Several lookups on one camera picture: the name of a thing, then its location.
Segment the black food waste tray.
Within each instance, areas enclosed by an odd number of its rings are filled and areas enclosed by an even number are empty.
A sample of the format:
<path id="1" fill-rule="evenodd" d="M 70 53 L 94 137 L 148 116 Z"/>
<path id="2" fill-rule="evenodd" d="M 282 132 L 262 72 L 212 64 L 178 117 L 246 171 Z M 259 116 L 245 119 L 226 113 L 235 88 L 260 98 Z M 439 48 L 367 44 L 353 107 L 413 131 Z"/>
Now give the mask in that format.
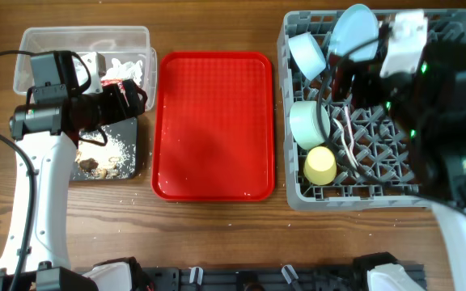
<path id="1" fill-rule="evenodd" d="M 106 145 L 95 145 L 88 141 L 103 143 L 99 131 L 81 133 L 71 181 L 130 179 L 136 172 L 138 119 L 133 117 L 101 127 L 108 139 Z"/>

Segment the red plastic tray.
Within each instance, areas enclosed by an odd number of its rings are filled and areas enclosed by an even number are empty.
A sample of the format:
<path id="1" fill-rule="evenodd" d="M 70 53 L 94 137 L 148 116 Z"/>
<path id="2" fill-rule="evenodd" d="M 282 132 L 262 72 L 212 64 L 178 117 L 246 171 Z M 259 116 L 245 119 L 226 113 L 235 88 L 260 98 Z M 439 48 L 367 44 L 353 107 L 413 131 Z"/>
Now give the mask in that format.
<path id="1" fill-rule="evenodd" d="M 269 59 L 259 52 L 165 56 L 151 170 L 151 187 L 164 200 L 266 199 L 275 185 Z"/>

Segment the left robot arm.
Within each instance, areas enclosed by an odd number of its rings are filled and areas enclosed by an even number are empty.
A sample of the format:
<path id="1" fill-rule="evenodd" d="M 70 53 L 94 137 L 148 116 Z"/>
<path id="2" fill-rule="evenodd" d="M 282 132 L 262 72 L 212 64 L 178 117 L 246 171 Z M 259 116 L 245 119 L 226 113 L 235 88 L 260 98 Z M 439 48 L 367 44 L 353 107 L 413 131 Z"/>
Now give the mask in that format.
<path id="1" fill-rule="evenodd" d="M 71 170 L 81 132 L 140 116 L 148 94 L 134 80 L 102 86 L 78 82 L 72 51 L 29 53 L 34 84 L 10 118 L 17 177 L 11 226 L 0 258 L 0 290 L 152 290 L 134 257 L 74 272 L 66 245 Z"/>

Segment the mint green bowl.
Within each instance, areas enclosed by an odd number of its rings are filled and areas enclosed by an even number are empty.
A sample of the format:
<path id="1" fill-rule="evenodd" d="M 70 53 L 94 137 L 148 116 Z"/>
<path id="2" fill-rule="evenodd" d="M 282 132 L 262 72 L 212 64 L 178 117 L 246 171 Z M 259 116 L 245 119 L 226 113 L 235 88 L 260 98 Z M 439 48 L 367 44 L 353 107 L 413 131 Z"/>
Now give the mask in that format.
<path id="1" fill-rule="evenodd" d="M 324 106 L 320 108 L 321 122 L 318 121 L 316 101 L 297 101 L 290 109 L 290 129 L 297 144 L 310 150 L 325 143 L 320 126 L 326 136 L 330 134 L 330 119 Z"/>

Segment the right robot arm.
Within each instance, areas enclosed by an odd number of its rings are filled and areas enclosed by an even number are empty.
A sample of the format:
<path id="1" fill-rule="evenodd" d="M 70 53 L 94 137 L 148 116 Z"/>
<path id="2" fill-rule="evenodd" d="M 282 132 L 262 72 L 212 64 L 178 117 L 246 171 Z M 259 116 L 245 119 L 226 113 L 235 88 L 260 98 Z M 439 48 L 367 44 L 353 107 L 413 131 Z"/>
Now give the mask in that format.
<path id="1" fill-rule="evenodd" d="M 432 204 L 455 288 L 466 290 L 466 44 L 386 39 L 380 60 L 335 56 L 333 93 L 358 108 L 382 105 L 408 135 L 411 167 Z"/>

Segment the red strawberry cake wrapper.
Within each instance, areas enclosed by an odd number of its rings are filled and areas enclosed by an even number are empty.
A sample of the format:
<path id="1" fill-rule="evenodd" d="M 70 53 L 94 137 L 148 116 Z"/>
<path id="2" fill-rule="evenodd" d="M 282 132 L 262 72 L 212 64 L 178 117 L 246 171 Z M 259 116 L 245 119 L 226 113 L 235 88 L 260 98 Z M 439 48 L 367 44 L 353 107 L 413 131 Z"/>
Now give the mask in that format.
<path id="1" fill-rule="evenodd" d="M 127 108 L 129 102 L 126 98 L 126 91 L 120 79 L 103 80 L 100 82 L 103 93 L 113 100 L 114 103 L 120 104 Z"/>

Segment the white plastic fork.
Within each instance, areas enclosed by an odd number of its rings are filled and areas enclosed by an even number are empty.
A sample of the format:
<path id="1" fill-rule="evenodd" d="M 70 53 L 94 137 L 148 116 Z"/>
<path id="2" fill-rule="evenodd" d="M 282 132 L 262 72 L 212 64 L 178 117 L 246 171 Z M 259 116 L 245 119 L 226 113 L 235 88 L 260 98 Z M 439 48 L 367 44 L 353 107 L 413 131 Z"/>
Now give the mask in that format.
<path id="1" fill-rule="evenodd" d="M 351 155 L 351 161 L 355 164 L 355 166 L 358 165 L 358 160 L 356 159 L 356 156 L 354 154 L 354 146 L 355 146 L 355 140 L 354 140 L 354 132 L 352 129 L 352 124 L 351 124 L 351 118 L 350 118 L 350 109 L 348 106 L 343 107 L 343 112 L 344 112 L 344 117 L 345 117 L 345 122 L 346 122 L 346 127 L 348 129 L 349 133 L 349 152 Z"/>

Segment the yellow plastic cup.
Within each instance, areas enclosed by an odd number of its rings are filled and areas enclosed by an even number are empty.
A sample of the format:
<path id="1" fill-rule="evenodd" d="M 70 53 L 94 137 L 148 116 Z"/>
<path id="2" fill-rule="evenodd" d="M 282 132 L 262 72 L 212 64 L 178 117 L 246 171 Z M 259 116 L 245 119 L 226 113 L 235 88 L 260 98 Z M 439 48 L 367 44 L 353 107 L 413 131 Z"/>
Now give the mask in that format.
<path id="1" fill-rule="evenodd" d="M 333 152 L 324 146 L 311 149 L 307 154 L 303 173 L 307 180 L 315 185 L 331 183 L 337 175 L 337 163 Z"/>

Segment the light blue plate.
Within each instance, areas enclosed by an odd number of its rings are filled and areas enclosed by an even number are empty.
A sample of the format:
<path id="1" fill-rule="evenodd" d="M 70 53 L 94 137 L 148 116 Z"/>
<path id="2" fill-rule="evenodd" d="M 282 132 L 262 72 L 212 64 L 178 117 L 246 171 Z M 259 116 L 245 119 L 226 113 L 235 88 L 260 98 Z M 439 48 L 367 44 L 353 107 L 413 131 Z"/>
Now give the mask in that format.
<path id="1" fill-rule="evenodd" d="M 379 36 L 375 14 L 363 4 L 348 8 L 338 19 L 328 44 L 328 55 L 342 57 L 351 49 Z"/>

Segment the grey dishwasher rack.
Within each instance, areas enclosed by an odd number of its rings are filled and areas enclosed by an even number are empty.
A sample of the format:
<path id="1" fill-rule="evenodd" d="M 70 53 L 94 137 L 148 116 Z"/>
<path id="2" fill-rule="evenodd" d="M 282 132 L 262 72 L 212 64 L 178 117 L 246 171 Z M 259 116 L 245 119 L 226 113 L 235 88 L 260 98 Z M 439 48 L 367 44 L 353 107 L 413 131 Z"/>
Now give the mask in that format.
<path id="1" fill-rule="evenodd" d="M 395 190 L 385 190 L 358 177 L 346 167 L 337 167 L 337 176 L 326 186 L 310 183 L 303 175 L 307 150 L 294 140 L 290 129 L 290 109 L 297 101 L 316 99 L 320 82 L 305 79 L 295 64 L 289 49 L 289 39 L 310 32 L 318 41 L 328 40 L 342 12 L 291 11 L 284 16 L 277 39 L 278 77 L 282 92 L 285 137 L 283 144 L 286 198 L 288 205 L 298 211 L 358 211 L 387 207 L 427 207 L 429 202 L 403 191 L 416 191 L 417 181 L 408 164 L 406 136 L 384 115 L 381 107 L 356 109 L 350 112 L 354 132 L 354 153 L 367 174 L 387 181 Z M 350 141 L 343 107 L 350 100 L 334 102 L 324 94 L 323 105 L 328 115 L 345 126 L 345 140 Z M 341 144 L 341 130 L 332 125 L 330 137 Z"/>

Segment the light blue bowl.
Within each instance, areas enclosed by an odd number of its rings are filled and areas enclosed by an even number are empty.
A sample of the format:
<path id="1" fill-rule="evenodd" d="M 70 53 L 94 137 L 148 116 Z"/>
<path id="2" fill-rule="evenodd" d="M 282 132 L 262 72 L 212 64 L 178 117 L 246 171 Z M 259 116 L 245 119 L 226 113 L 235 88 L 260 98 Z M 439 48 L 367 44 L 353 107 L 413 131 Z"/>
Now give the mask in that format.
<path id="1" fill-rule="evenodd" d="M 291 56 L 306 79 L 312 81 L 326 69 L 324 54 L 310 32 L 289 39 Z"/>

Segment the clear plastic waste bin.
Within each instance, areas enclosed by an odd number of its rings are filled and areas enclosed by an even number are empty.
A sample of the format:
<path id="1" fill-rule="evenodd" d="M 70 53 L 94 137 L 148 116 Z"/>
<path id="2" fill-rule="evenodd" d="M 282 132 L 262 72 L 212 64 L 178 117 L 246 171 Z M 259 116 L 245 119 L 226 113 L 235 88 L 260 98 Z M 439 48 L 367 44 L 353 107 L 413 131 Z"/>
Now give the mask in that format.
<path id="1" fill-rule="evenodd" d="M 143 61 L 141 87 L 148 95 L 146 110 L 155 105 L 157 89 L 157 52 L 151 46 L 150 33 L 143 26 L 30 27 L 19 49 L 32 53 L 73 51 L 79 56 L 97 52 L 105 57 L 106 72 L 111 60 Z"/>

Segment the white tissue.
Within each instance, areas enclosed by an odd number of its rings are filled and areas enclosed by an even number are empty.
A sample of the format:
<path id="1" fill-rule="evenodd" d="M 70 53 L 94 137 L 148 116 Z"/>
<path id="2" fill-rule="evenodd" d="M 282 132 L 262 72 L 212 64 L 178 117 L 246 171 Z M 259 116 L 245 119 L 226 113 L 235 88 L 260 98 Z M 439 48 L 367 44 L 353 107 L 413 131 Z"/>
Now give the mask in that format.
<path id="1" fill-rule="evenodd" d="M 126 80 L 132 79 L 137 85 L 141 84 L 143 78 L 143 61 L 127 61 L 122 63 L 119 59 L 111 60 L 112 67 L 107 70 L 102 80 Z"/>

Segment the white plastic spoon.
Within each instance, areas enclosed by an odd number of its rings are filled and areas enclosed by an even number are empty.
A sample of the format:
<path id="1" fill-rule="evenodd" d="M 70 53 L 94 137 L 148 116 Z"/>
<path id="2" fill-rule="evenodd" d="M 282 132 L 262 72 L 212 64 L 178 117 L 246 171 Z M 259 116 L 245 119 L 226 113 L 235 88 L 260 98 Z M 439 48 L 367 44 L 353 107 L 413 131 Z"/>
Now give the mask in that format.
<path id="1" fill-rule="evenodd" d="M 355 164 L 351 161 L 351 155 L 350 155 L 350 149 L 349 149 L 350 144 L 347 144 L 345 140 L 345 126 L 337 119 L 334 119 L 333 122 L 337 126 L 337 128 L 341 130 L 341 144 L 349 160 L 349 164 L 355 169 L 354 175 L 356 178 L 358 178 L 359 177 L 359 173 L 358 173 L 359 164 L 355 166 Z"/>

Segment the rice and food scraps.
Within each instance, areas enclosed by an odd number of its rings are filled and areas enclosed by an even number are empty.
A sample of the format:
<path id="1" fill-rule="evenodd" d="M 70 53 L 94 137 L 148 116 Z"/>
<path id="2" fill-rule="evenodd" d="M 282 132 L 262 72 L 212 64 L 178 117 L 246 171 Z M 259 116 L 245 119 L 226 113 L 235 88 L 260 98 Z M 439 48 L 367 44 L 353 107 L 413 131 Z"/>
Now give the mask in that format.
<path id="1" fill-rule="evenodd" d="M 72 180 L 128 179 L 136 171 L 136 145 L 111 135 L 105 146 L 80 141 Z"/>

